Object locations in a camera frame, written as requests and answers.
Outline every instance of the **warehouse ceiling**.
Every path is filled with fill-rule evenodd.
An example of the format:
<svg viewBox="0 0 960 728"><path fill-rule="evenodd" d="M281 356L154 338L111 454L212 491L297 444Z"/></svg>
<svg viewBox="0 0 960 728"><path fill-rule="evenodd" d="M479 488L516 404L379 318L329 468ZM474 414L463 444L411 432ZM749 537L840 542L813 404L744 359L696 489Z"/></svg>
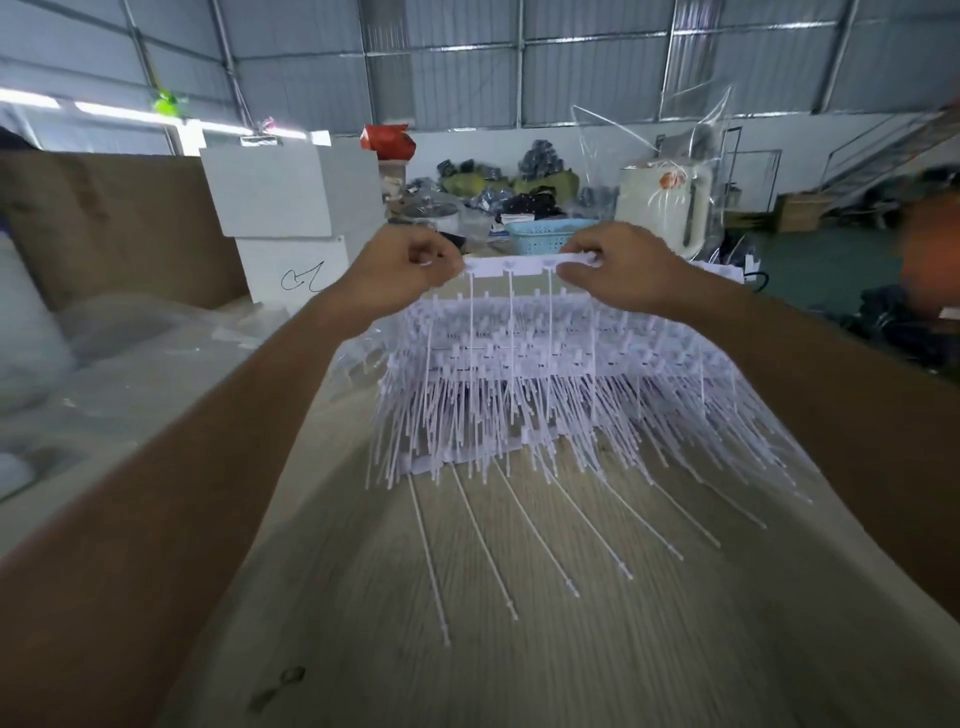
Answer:
<svg viewBox="0 0 960 728"><path fill-rule="evenodd" d="M153 73L193 116L244 121L246 105L334 133L557 126L574 104L624 123L698 116L676 94L702 84L732 83L741 116L936 109L957 91L956 0L0 0L0 13L0 86L149 109ZM68 121L35 124L63 135ZM130 133L161 153L162 133Z"/></svg>

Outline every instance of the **white box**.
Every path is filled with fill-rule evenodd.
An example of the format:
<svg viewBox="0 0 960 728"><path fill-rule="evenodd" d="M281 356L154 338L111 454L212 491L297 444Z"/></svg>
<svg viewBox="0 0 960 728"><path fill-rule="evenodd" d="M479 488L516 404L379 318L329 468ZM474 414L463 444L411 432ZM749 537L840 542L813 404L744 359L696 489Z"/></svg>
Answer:
<svg viewBox="0 0 960 728"><path fill-rule="evenodd" d="M344 274L382 222L333 238L236 238L253 302L300 310Z"/></svg>
<svg viewBox="0 0 960 728"><path fill-rule="evenodd" d="M336 237L382 224L376 153L354 138L332 142L201 150L224 235Z"/></svg>

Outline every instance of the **blue plastic basket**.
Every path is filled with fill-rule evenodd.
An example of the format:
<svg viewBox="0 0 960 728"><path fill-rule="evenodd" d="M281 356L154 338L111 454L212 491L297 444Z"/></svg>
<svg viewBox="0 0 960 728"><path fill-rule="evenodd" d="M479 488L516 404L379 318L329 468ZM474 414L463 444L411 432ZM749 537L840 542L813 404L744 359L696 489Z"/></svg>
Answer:
<svg viewBox="0 0 960 728"><path fill-rule="evenodd" d="M507 223L504 228L514 241L517 255L550 255L558 252L574 232L596 224L596 220L560 218Z"/></svg>

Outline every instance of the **black cable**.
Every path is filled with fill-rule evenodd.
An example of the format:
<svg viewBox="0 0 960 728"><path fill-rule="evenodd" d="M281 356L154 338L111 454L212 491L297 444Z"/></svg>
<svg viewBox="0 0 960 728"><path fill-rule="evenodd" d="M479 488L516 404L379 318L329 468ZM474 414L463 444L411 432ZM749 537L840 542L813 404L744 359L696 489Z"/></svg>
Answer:
<svg viewBox="0 0 960 728"><path fill-rule="evenodd" d="M763 283L760 284L759 288L754 289L754 293L759 293L760 291L762 291L764 288L767 287L767 284L770 282L770 274L767 273L766 271L753 271L752 273L743 274L744 278L746 278L747 276L763 276Z"/></svg>

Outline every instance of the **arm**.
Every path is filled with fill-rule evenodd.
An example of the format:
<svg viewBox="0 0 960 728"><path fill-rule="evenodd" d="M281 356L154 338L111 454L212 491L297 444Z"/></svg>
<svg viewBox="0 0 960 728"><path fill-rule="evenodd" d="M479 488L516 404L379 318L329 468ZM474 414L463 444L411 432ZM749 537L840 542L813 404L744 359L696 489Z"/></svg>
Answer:
<svg viewBox="0 0 960 728"><path fill-rule="evenodd" d="M595 298L695 328L723 349L867 532L960 618L960 389L838 329L687 265L640 228L604 224L558 275Z"/></svg>
<svg viewBox="0 0 960 728"><path fill-rule="evenodd" d="M462 265L435 232L386 226L235 372L0 563L5 724L151 721L253 542L339 344Z"/></svg>

